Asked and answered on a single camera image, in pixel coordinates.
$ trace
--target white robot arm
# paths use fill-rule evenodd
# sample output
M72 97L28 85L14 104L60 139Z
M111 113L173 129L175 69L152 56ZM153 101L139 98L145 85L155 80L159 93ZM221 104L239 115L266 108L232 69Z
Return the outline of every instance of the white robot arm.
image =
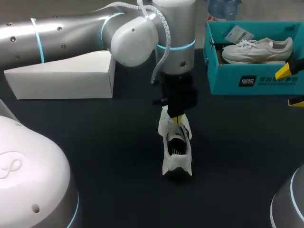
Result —
M163 97L171 118L196 104L195 0L122 2L79 16L31 18L0 25L0 69L109 50L134 67L156 50ZM55 143L1 113L0 228L82 228L78 192L67 158Z

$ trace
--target shoe sole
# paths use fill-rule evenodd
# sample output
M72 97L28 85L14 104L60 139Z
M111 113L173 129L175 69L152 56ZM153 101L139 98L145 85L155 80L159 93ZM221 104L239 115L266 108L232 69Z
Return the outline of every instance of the shoe sole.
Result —
M227 64L258 64L258 63L265 63L265 64L285 64L285 61L267 61L267 62L236 62L229 59L225 59L222 57L222 62Z

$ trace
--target shoelace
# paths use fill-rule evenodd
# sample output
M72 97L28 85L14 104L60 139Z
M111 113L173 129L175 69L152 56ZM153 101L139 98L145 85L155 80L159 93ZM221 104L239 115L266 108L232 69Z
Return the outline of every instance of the shoelace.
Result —
M257 45L255 44L256 40L245 40L243 39L241 42L239 42L237 44L238 47L242 47L242 50L247 50L248 48L251 48L252 46L257 47Z

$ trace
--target gray floor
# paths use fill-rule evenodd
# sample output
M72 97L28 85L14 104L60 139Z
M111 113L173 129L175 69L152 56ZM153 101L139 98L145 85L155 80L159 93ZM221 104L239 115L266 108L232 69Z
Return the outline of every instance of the gray floor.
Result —
M136 4L136 0L123 0ZM77 14L96 10L113 0L0 0L0 22ZM196 47L203 47L207 2L197 0ZM304 20L304 0L242 0L238 20Z

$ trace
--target white label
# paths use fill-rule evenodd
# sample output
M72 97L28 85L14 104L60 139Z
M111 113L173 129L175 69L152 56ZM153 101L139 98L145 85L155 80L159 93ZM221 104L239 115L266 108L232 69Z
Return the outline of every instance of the white label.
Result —
M244 29L242 29L240 26L235 26L226 36L226 40L238 44L243 39L245 40L251 40L254 37L254 35Z

